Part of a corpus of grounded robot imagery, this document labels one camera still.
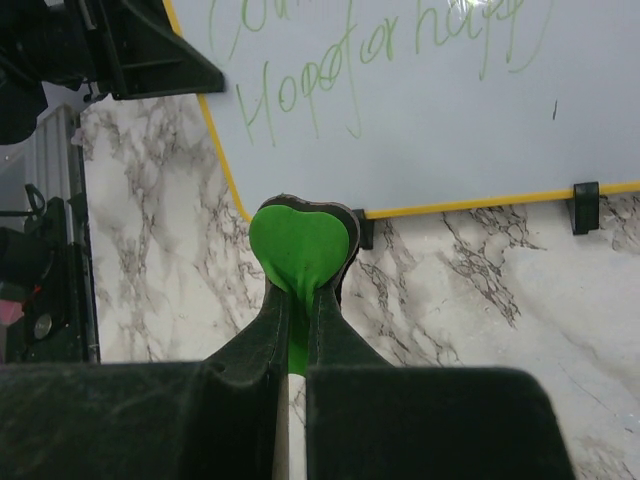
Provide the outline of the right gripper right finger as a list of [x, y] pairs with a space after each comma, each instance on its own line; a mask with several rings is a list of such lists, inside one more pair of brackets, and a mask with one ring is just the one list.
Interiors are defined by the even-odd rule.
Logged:
[[571, 479], [551, 401], [525, 371], [395, 367], [320, 289], [310, 314], [311, 479]]

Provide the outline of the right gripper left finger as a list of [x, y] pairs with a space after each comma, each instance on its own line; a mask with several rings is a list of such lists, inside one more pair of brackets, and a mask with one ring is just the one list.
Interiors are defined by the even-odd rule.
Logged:
[[194, 362], [1, 371], [5, 479], [285, 479], [288, 294]]

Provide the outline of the green whiteboard eraser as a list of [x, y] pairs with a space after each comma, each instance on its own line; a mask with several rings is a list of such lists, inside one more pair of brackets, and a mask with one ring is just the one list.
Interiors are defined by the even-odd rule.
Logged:
[[338, 287], [360, 245], [359, 220], [335, 202], [311, 202], [282, 194], [266, 200], [250, 222], [251, 250], [269, 285], [284, 291], [294, 318], [289, 323], [289, 372], [305, 376], [318, 292]]

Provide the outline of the yellow framed whiteboard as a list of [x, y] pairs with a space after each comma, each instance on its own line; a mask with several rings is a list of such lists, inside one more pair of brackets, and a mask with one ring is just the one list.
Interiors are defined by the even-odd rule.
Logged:
[[373, 218], [639, 187], [635, 1], [169, 1], [236, 207]]

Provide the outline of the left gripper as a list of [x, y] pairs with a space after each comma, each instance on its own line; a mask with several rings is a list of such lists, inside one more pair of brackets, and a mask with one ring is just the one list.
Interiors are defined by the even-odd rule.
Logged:
[[[117, 100], [221, 93], [222, 71], [172, 29], [161, 1], [99, 1], [101, 90]], [[77, 91], [104, 72], [79, 1], [1, 3], [1, 143], [34, 132], [46, 83]]]

